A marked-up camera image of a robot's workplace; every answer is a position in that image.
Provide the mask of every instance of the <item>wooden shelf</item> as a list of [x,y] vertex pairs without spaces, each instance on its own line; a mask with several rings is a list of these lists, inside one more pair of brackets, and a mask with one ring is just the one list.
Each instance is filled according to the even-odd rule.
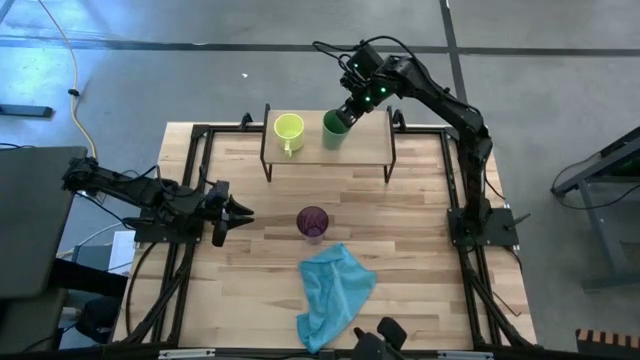
[[[266,164],[309,165],[390,165],[393,162],[392,133],[386,111],[373,111],[360,118],[338,150],[322,145],[323,111],[272,110],[265,126],[264,153]],[[280,144],[273,124],[283,114],[296,114],[304,120],[304,146],[289,157]]]

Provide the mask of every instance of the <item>yellow mug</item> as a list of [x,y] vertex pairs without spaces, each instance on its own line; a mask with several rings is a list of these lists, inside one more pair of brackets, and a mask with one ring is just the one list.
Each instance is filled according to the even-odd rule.
[[280,115],[273,124],[273,129],[289,157],[304,144],[304,121],[296,114]]

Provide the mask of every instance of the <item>green cup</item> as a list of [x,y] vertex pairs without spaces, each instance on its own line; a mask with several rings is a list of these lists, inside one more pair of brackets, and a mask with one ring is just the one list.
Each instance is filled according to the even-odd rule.
[[346,127],[336,115],[336,110],[329,110],[324,114],[322,127],[322,145],[328,150],[337,150],[344,139],[349,135]]

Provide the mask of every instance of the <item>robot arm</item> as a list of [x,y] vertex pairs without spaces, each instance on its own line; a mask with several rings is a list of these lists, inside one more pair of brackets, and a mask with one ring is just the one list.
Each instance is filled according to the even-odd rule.
[[234,201],[226,181],[212,183],[204,195],[198,191],[204,179],[191,189],[173,180],[144,175],[131,178],[98,166],[94,158],[72,159],[62,178],[63,190],[103,192],[139,207],[140,217],[123,222],[137,230],[136,241],[141,242],[196,242],[206,221],[214,225],[212,242],[220,247],[228,230],[253,221],[246,216],[253,211]]
[[455,128],[459,134],[458,161],[466,184],[462,226],[473,237],[481,234],[491,213],[484,196],[484,171],[493,143],[478,109],[465,104],[431,79],[413,55],[382,59],[368,43],[361,43],[347,61],[340,84],[351,92],[337,115],[347,127],[395,94],[415,98]]

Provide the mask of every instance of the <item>cable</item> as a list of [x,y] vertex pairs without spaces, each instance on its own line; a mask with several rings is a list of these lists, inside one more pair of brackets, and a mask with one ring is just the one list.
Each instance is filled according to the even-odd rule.
[[149,245],[149,247],[142,253],[142,256],[140,256],[140,261],[138,261],[138,263],[136,264],[136,268],[133,270],[131,280],[129,281],[129,290],[127,291],[127,298],[124,304],[124,322],[127,328],[127,336],[131,335],[131,293],[133,293],[133,284],[136,281],[136,277],[138,277],[140,265],[142,265],[144,259],[149,256],[149,253],[156,246],[156,244],[157,243],[151,243],[151,245]]
[[216,186],[215,182],[207,180],[207,177],[204,174],[204,167],[202,165],[200,165],[200,167],[198,168],[198,172],[200,172],[200,180],[211,186]]
[[[592,154],[591,156],[589,156],[588,158],[578,161],[577,163],[573,163],[571,165],[568,165],[567,167],[565,167],[564,169],[560,170],[560,172],[558,173],[558,175],[556,175],[556,177],[553,179],[553,183],[551,183],[551,190],[553,191],[553,189],[556,188],[556,182],[558,182],[558,179],[560,178],[560,176],[567,170],[574,168],[578,165],[582,165],[584,163],[586,163],[587,161],[593,159],[596,155],[600,154],[600,152],[596,152],[594,154]],[[619,196],[618,198],[616,198],[615,200],[609,201],[607,203],[604,204],[598,204],[598,205],[593,205],[593,206],[588,206],[588,207],[579,207],[579,206],[573,206],[573,205],[569,205],[564,203],[562,200],[560,200],[560,198],[558,197],[558,195],[555,195],[554,198],[558,201],[558,203],[566,208],[569,209],[573,209],[573,210],[592,210],[592,209],[598,209],[598,208],[603,208],[603,207],[607,207],[607,206],[611,206],[617,202],[619,202],[620,200],[624,199],[625,197],[627,197],[627,195],[631,194],[634,190],[640,188],[640,184],[637,184],[636,186],[632,187],[631,189],[627,190],[627,192],[625,192],[624,194],[622,194],[621,196]]]
[[627,190],[627,192],[625,192],[624,194],[622,194],[620,197],[618,197],[615,200],[609,201],[608,203],[604,203],[604,204],[599,204],[599,205],[594,205],[594,206],[589,206],[589,207],[577,207],[577,206],[573,206],[573,205],[569,205],[569,204],[565,204],[562,201],[560,201],[560,199],[558,199],[558,197],[556,197],[556,200],[558,200],[558,202],[560,203],[560,205],[569,208],[569,209],[573,209],[573,210],[591,210],[591,209],[598,209],[598,208],[603,208],[603,207],[607,207],[607,206],[611,206],[615,203],[617,203],[618,201],[624,199],[627,195],[631,194],[634,190],[636,190],[637,188],[640,188],[640,184],[637,184],[636,186],[632,187],[631,189]]
[[169,188],[167,188],[167,186],[162,181],[162,173],[160,172],[160,166],[156,166],[156,178],[158,179],[158,184],[160,184],[160,187],[162,188],[162,190],[164,190],[164,192],[166,192],[167,194],[176,196],[175,191],[170,191]]
[[[105,227],[105,228],[103,228],[103,229],[101,229],[101,230],[98,230],[98,231],[96,231],[95,233],[93,233],[91,236],[89,236],[89,237],[87,237],[86,239],[82,240],[78,245],[76,245],[76,247],[82,247],[82,246],[84,246],[84,244],[88,243],[88,242],[89,242],[91,239],[93,239],[94,237],[96,237],[96,236],[98,236],[98,235],[102,234],[103,232],[105,232],[105,231],[107,231],[107,230],[109,230],[109,229],[113,229],[114,227],[116,227],[116,226],[120,226],[120,225],[123,225],[123,224],[122,224],[122,222],[115,223],[115,224],[111,224],[111,225],[109,225],[109,226],[107,226],[107,227]],[[57,254],[56,254],[56,257],[57,257],[57,258],[64,258],[64,257],[67,257],[67,256],[69,256],[69,255],[73,254],[73,250],[74,250],[74,249],[69,249],[69,250],[67,250],[67,251],[59,252],[59,253],[57,253]]]
[[462,254],[463,255],[471,254],[472,252],[476,251],[477,247],[478,247],[478,245],[476,244],[476,245],[472,246],[471,249],[463,251]]
[[569,169],[572,169],[572,168],[574,168],[574,167],[576,167],[576,166],[578,166],[578,165],[582,165],[582,164],[586,163],[587,161],[589,161],[589,160],[593,159],[593,157],[594,157],[594,156],[596,156],[596,155],[598,155],[599,153],[600,153],[600,152],[593,153],[593,154],[591,154],[588,158],[586,158],[586,159],[584,159],[584,160],[582,160],[582,161],[578,161],[577,163],[573,163],[573,164],[571,164],[571,165],[569,165],[569,166],[565,167],[564,169],[560,170],[560,172],[558,173],[558,175],[556,175],[555,179],[553,179],[553,183],[551,183],[551,190],[555,189],[555,187],[556,187],[556,182],[558,181],[558,179],[560,178],[560,176],[561,176],[562,174],[564,174],[564,172],[565,172],[565,171],[567,171],[567,170],[569,170]]
[[[133,181],[136,181],[136,180],[140,180],[140,179],[142,179],[143,177],[145,177],[145,176],[149,175],[149,173],[150,173],[150,172],[152,172],[153,170],[155,170],[157,167],[158,167],[158,165],[153,165],[152,167],[150,167],[149,169],[147,169],[147,171],[143,172],[142,174],[137,175],[137,176],[136,176],[136,177],[134,177],[134,178],[131,178],[131,179],[129,179],[129,180],[121,180],[121,181],[118,181],[118,182],[121,182],[121,183],[128,183],[128,182],[133,182]],[[121,172],[121,173],[120,173],[120,175],[124,175],[125,173],[130,172],[130,171],[135,172],[134,170],[127,170],[127,171],[123,171],[123,172]]]
[[491,183],[489,182],[489,179],[487,179],[487,173],[486,173],[486,172],[485,172],[485,174],[484,174],[484,182],[485,182],[485,183],[487,183],[487,185],[489,185],[489,187],[491,188],[491,190],[493,190],[493,193],[494,193],[494,194],[496,194],[496,195],[498,195],[498,197],[499,197],[500,199],[502,199],[502,200],[506,200],[506,199],[504,198],[504,196],[502,196],[502,194],[500,194],[500,193],[498,192],[498,190],[496,190],[496,188],[494,188],[494,187],[493,187],[493,185],[491,185]]
[[67,45],[67,48],[71,53],[71,58],[73,59],[73,88],[69,89],[69,94],[71,95],[71,119],[76,124],[78,129],[80,129],[82,134],[84,134],[84,136],[87,138],[87,141],[89,141],[89,145],[91,146],[91,154],[96,160],[98,160],[98,152],[96,150],[95,143],[93,142],[91,135],[89,135],[87,130],[84,129],[84,127],[82,126],[80,121],[78,121],[78,118],[76,116],[76,109],[77,109],[76,97],[80,96],[80,93],[78,92],[78,62],[76,61],[76,55],[73,53],[73,48],[71,47],[71,43],[69,42],[69,39],[67,39],[67,36],[65,35],[64,31],[62,31],[62,28],[60,27],[60,25],[58,25],[58,22],[53,17],[49,9],[47,9],[47,7],[44,5],[42,0],[38,0],[38,3],[40,3],[44,11],[47,13],[47,15],[49,15],[49,18],[51,19],[53,24],[56,26],[56,28],[58,28],[58,31],[60,32],[60,35],[62,36],[64,43]]
[[118,219],[118,221],[120,221],[122,223],[122,226],[124,226],[125,228],[129,229],[129,230],[135,230],[134,228],[132,228],[131,226],[125,224],[124,220],[122,220],[121,217],[119,217],[118,215],[116,215],[115,213],[113,213],[111,210],[107,209],[106,207],[102,206],[99,202],[95,201],[94,199],[86,196],[86,195],[82,195],[80,193],[76,193],[76,195],[83,197],[89,201],[91,201],[95,206],[99,207],[100,209],[104,210],[106,213],[108,213],[109,215],[113,216],[114,218]]
[[520,255],[518,255],[518,253],[516,253],[511,246],[504,246],[504,248],[508,252],[510,252],[513,255],[513,257],[516,258],[516,261],[518,261],[518,266],[520,267],[520,272],[522,272],[522,261],[520,260]]
[[341,56],[335,56],[331,53],[329,53],[326,50],[322,50],[320,49],[320,47],[318,45],[327,47],[329,49],[332,50],[336,50],[336,51],[357,51],[359,50],[361,47],[363,47],[364,45],[367,45],[369,43],[372,43],[374,41],[377,40],[382,40],[382,39],[386,39],[386,40],[391,40],[393,42],[395,42],[396,44],[400,45],[400,47],[402,47],[402,49],[409,54],[409,56],[411,56],[411,58],[416,62],[416,65],[418,66],[418,68],[420,69],[420,72],[422,73],[422,75],[425,77],[425,79],[427,80],[427,82],[439,93],[439,95],[443,98],[446,98],[447,100],[454,102],[460,106],[463,106],[467,109],[472,110],[473,112],[475,112],[476,114],[478,114],[478,116],[482,116],[482,113],[480,112],[480,110],[472,105],[469,105],[467,103],[465,103],[462,100],[459,100],[458,98],[454,97],[453,95],[451,95],[449,93],[449,91],[447,89],[443,89],[440,85],[438,85],[438,83],[436,83],[432,78],[431,75],[429,74],[429,70],[427,70],[427,68],[420,62],[420,60],[418,59],[418,57],[416,56],[416,54],[413,53],[413,51],[411,51],[411,49],[409,49],[409,47],[407,45],[405,45],[402,41],[392,37],[392,36],[388,36],[388,35],[380,35],[380,36],[375,36],[372,37],[368,40],[364,40],[361,41],[358,45],[353,46],[351,48],[340,48],[334,45],[330,45],[327,43],[324,43],[322,41],[314,41],[311,43],[311,45],[316,48],[316,50],[320,51],[323,54],[329,55],[330,57],[338,60],[338,64],[340,65],[341,68],[343,68],[343,70],[345,70],[345,73],[349,74],[350,76],[354,76],[357,75],[358,79],[361,79],[360,81],[356,81],[358,84],[362,85],[365,81],[364,79],[362,79],[362,77],[360,77],[359,74],[357,74],[355,71],[353,71],[353,69],[348,69],[348,67],[344,64],[344,62],[342,61],[342,55]]
[[122,264],[122,265],[114,266],[114,267],[112,267],[111,269],[107,269],[107,272],[112,271],[112,270],[115,270],[115,269],[119,269],[119,268],[121,268],[121,267],[123,267],[123,266],[131,265],[132,263],[133,263],[133,261],[129,261],[128,263],[124,263],[124,264]]
[[10,143],[0,143],[0,146],[9,147],[8,149],[0,149],[0,151],[11,151],[11,150],[18,150],[18,149],[22,149],[22,148],[33,148],[33,147],[35,147],[33,145],[16,145],[16,144],[10,144]]
[[75,326],[76,326],[76,324],[73,324],[73,325],[71,325],[71,326],[69,326],[69,327],[64,328],[64,329],[62,330],[62,333],[60,333],[60,334],[58,334],[58,331],[60,331],[60,330],[58,329],[58,330],[56,330],[55,334],[53,334],[53,335],[51,335],[51,336],[47,336],[47,337],[46,337],[46,338],[44,338],[44,339],[40,339],[40,340],[38,340],[38,341],[34,342],[33,344],[31,344],[31,345],[27,346],[24,350],[22,350],[22,352],[29,351],[29,350],[33,349],[34,347],[36,347],[36,346],[38,346],[38,345],[42,344],[43,342],[45,342],[45,341],[47,341],[47,340],[51,340],[51,339],[55,338],[56,336],[62,336],[62,334],[64,334],[64,333],[66,333],[67,331],[71,330],[71,328],[73,328],[73,327],[75,327]]

